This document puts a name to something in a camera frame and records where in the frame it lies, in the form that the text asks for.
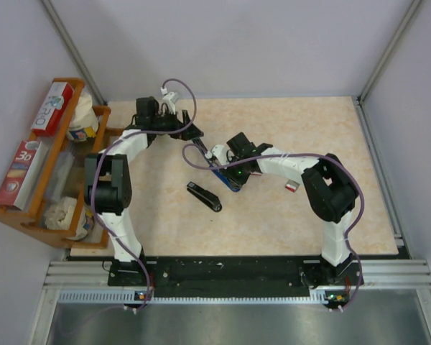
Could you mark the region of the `red staple tray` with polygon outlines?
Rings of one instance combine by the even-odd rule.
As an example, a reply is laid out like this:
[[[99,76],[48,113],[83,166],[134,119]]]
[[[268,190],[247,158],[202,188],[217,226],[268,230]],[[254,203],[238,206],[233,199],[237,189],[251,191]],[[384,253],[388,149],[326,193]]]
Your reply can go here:
[[[294,193],[299,188],[299,186],[300,185],[295,181],[288,181],[284,187]]]

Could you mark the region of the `black stapler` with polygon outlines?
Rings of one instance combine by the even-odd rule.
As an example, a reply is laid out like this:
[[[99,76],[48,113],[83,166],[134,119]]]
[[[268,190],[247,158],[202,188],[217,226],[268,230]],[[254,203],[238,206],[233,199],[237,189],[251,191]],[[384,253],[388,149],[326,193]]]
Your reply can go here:
[[[189,182],[186,186],[187,191],[195,196],[200,202],[209,207],[214,212],[222,211],[222,204],[217,195],[206,190],[194,182]]]

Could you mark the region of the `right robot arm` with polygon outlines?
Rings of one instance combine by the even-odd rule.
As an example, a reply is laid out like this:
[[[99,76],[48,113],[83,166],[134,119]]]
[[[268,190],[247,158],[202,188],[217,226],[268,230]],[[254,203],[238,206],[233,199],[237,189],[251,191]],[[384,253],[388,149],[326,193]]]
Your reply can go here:
[[[340,160],[335,155],[294,157],[272,144],[256,146],[240,132],[225,145],[214,146],[207,156],[219,165],[253,159],[221,170],[221,175],[234,190],[241,189],[251,175],[264,174],[287,179],[285,188],[292,192],[304,187],[312,211],[324,221],[321,257],[327,262],[320,268],[321,276],[331,285],[346,277],[348,270],[344,262],[351,252],[344,234],[350,226],[359,192],[348,174],[339,167]]]

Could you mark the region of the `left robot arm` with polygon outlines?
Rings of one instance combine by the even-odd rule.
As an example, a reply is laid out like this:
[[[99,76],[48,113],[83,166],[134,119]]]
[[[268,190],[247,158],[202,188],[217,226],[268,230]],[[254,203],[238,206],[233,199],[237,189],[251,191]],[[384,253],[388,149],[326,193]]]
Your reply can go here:
[[[146,150],[158,135],[184,142],[204,133],[193,124],[186,110],[177,117],[178,93],[169,92],[159,102],[154,97],[138,98],[131,123],[107,148],[85,158],[84,199],[96,220],[107,230],[114,247],[114,258],[127,262],[124,277],[133,285],[148,278],[148,267],[137,261],[142,246],[136,237],[129,205],[132,199],[129,163]]]

